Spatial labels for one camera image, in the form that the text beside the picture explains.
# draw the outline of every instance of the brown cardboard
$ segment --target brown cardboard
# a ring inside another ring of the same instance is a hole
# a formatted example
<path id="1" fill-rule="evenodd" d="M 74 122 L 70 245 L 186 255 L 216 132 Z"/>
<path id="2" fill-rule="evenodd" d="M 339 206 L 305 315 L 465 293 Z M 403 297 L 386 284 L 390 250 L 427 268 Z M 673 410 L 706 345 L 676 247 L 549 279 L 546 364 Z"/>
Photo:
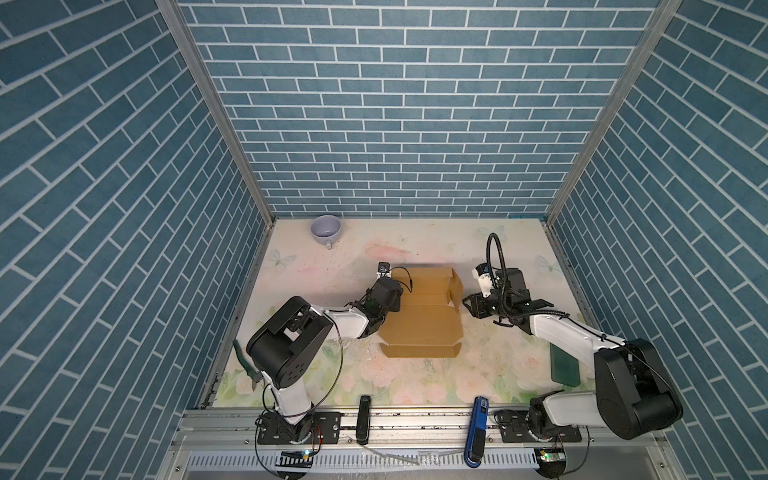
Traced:
<path id="1" fill-rule="evenodd" d="M 389 312 L 379 328 L 382 352 L 388 357 L 454 358 L 464 336 L 459 307 L 464 286 L 451 267 L 408 268 L 413 293 L 404 288 L 400 311 Z M 408 284 L 408 274 L 392 271 Z"/>

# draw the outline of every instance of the tiled wall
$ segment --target tiled wall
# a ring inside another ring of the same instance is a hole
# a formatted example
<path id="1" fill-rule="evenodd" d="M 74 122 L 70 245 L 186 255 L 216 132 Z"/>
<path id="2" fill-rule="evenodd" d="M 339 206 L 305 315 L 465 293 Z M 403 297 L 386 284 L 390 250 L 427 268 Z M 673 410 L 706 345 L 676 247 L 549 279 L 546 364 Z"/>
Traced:
<path id="1" fill-rule="evenodd" d="M 263 221 L 153 0 L 0 2 L 0 82 L 0 478 L 153 475 Z"/>
<path id="2" fill-rule="evenodd" d="M 768 2 L 684 0 L 555 229 L 602 326 L 653 340 L 689 478 L 768 466 Z"/>
<path id="3" fill-rule="evenodd" d="M 181 4 L 280 216 L 542 217 L 657 4 L 213 1 Z"/>

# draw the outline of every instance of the floral tablecloth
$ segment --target floral tablecloth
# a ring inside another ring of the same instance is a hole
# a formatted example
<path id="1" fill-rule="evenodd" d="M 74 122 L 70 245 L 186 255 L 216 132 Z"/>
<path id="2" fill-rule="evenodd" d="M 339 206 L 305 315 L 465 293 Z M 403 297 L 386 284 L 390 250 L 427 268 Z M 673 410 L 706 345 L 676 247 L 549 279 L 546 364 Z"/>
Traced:
<path id="1" fill-rule="evenodd" d="M 462 278 L 465 295 L 477 292 L 471 270 L 485 261 L 485 240 L 492 231 L 502 241 L 507 266 L 523 271 L 532 298 L 549 300 L 559 310 L 581 317 L 538 220 L 343 220 L 343 234 L 332 250 L 314 241 L 310 223 L 277 221 L 237 334 L 243 348 L 291 296 L 322 306 L 360 298 L 373 285 L 380 261 L 452 266 Z M 550 379 L 549 343 L 461 310 L 464 339 L 454 359 L 390 359 L 381 353 L 375 335 L 345 340 L 339 384 L 325 404 L 356 406 L 366 394 L 379 406 L 461 405 L 472 403 L 477 395 L 492 402 L 528 402 L 563 388 Z M 339 358 L 339 342 L 326 341 L 304 375 L 311 399 L 321 399 L 331 386 Z M 576 389 L 593 388 L 593 372 L 584 364 L 580 370 L 581 386 Z M 267 403 L 271 405 L 269 393 Z M 214 407 L 258 406 L 261 385 L 255 392 L 251 389 L 250 378 L 232 352 Z"/>

